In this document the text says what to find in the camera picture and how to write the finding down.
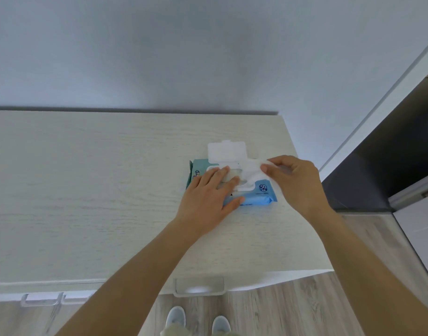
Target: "wooden floor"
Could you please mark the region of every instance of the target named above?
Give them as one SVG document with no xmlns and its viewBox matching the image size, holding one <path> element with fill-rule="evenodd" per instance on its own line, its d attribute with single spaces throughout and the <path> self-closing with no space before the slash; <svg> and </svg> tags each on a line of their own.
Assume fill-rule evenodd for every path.
<svg viewBox="0 0 428 336">
<path fill-rule="evenodd" d="M 428 274 L 391 214 L 347 214 L 347 224 L 428 306 Z M 217 315 L 242 335 L 363 335 L 334 272 L 219 297 L 160 296 L 139 333 L 159 335 L 167 313 L 181 305 L 194 335 L 210 335 Z M 54 335 L 78 305 L 20 308 L 0 303 L 0 336 Z"/>
</svg>

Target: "white wooden tabletop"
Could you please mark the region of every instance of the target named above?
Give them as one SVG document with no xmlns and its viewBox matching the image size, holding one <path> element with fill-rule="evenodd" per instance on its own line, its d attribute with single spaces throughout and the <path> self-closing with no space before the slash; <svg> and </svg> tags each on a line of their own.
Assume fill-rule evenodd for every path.
<svg viewBox="0 0 428 336">
<path fill-rule="evenodd" d="M 0 283 L 106 279 L 174 217 L 209 142 L 296 155 L 280 116 L 0 111 Z M 278 203 L 240 207 L 173 276 L 331 269 Z"/>
</svg>

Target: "person's right arm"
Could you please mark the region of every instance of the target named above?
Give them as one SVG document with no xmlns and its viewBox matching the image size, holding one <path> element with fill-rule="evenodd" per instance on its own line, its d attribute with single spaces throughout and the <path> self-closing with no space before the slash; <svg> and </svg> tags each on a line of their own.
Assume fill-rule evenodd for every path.
<svg viewBox="0 0 428 336">
<path fill-rule="evenodd" d="M 261 166 L 318 233 L 365 334 L 428 335 L 428 308 L 332 210 L 313 163 L 286 155 L 269 161 L 291 168 Z"/>
</svg>

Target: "shoe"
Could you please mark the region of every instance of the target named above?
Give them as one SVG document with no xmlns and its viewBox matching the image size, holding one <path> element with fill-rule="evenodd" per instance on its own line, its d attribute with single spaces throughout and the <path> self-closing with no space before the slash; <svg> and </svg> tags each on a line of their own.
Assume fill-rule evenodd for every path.
<svg viewBox="0 0 428 336">
<path fill-rule="evenodd" d="M 227 318 L 225 316 L 217 316 L 214 319 L 214 322 L 212 322 L 212 334 L 214 333 L 230 333 L 231 332 L 231 326 L 230 322 L 228 322 Z"/>
<path fill-rule="evenodd" d="M 172 323 L 180 324 L 183 327 L 186 326 L 186 314 L 181 306 L 174 306 L 169 311 L 166 319 L 166 328 L 168 328 Z"/>
</svg>

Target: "beige pants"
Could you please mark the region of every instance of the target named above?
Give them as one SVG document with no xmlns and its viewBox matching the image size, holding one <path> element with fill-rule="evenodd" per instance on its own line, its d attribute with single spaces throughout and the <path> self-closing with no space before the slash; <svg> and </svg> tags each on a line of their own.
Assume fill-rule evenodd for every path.
<svg viewBox="0 0 428 336">
<path fill-rule="evenodd" d="M 161 336 L 191 336 L 192 333 L 179 324 L 171 324 L 168 328 L 161 331 Z M 220 332 L 215 333 L 212 336 L 239 336 L 232 332 Z"/>
</svg>

